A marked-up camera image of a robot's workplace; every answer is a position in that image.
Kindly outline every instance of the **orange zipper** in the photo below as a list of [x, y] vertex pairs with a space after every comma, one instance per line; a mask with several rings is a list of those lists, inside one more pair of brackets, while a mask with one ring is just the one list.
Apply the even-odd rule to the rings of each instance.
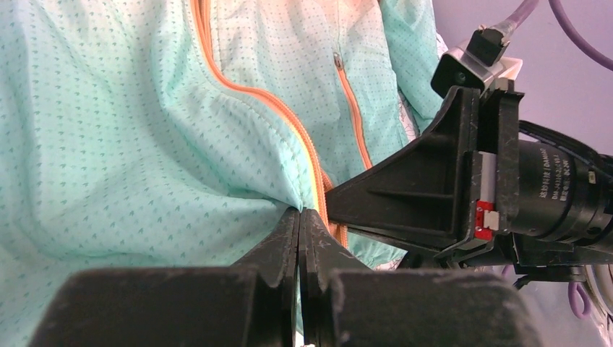
[[293, 133], [300, 139], [302, 147], [309, 154], [309, 164], [312, 167], [311, 169], [311, 182], [316, 187], [316, 192], [314, 194], [314, 206], [317, 209], [317, 212], [320, 214], [324, 223], [328, 224], [327, 220], [327, 208], [325, 202], [325, 191], [324, 191], [324, 179], [322, 174], [322, 169], [320, 166], [320, 161], [317, 158], [317, 152], [315, 151], [315, 146], [313, 145], [313, 141], [309, 137], [309, 134], [302, 126], [298, 117], [291, 111], [291, 109], [283, 103], [281, 100], [276, 98], [272, 93], [261, 90], [253, 87], [244, 87], [241, 85], [234, 84], [228, 81], [221, 71], [215, 65], [215, 60], [213, 59], [213, 46], [211, 41], [211, 29], [210, 29], [210, 3], [209, 0], [192, 0], [192, 11], [194, 15], [194, 21], [196, 23], [196, 28], [198, 32], [198, 38], [200, 40], [200, 44], [202, 46], [203, 54], [205, 56], [205, 60], [209, 66], [209, 70], [213, 73], [213, 76], [222, 84], [224, 87], [228, 89], [235, 90], [241, 93], [245, 93], [247, 95], [253, 96], [258, 100], [262, 101], [266, 106], [270, 107], [274, 110], [290, 127]]
[[345, 73], [345, 67], [343, 66], [343, 60], [340, 58], [340, 54], [338, 53], [334, 53], [334, 65], [336, 65], [338, 77], [340, 78], [340, 84], [343, 86], [345, 97], [347, 98], [347, 102], [349, 103], [351, 123], [353, 124], [353, 132], [356, 136], [356, 141], [358, 142], [358, 150], [360, 151], [362, 163], [364, 163], [364, 167], [366, 168], [366, 170], [368, 170], [372, 167], [372, 162], [370, 161], [370, 155], [368, 154], [368, 149], [366, 148], [366, 140], [364, 139], [364, 128], [362, 127], [360, 108], [358, 106], [356, 96], [355, 94], [353, 94], [353, 90], [349, 85], [349, 80], [347, 79], [347, 74]]

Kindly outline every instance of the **cable connector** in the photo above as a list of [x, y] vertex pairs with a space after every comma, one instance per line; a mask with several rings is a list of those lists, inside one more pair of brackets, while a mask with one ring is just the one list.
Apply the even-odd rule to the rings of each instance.
[[499, 30], [481, 26], [473, 33], [466, 51], [481, 61], [483, 65], [491, 67], [502, 58], [508, 46], [509, 40]]

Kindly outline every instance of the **red component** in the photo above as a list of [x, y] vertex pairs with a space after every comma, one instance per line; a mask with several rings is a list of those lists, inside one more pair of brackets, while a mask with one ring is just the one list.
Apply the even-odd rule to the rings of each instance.
[[490, 228], [484, 228], [485, 211], [493, 211], [494, 203], [477, 200], [475, 214], [475, 238], [484, 241], [491, 241], [494, 238], [494, 233]]

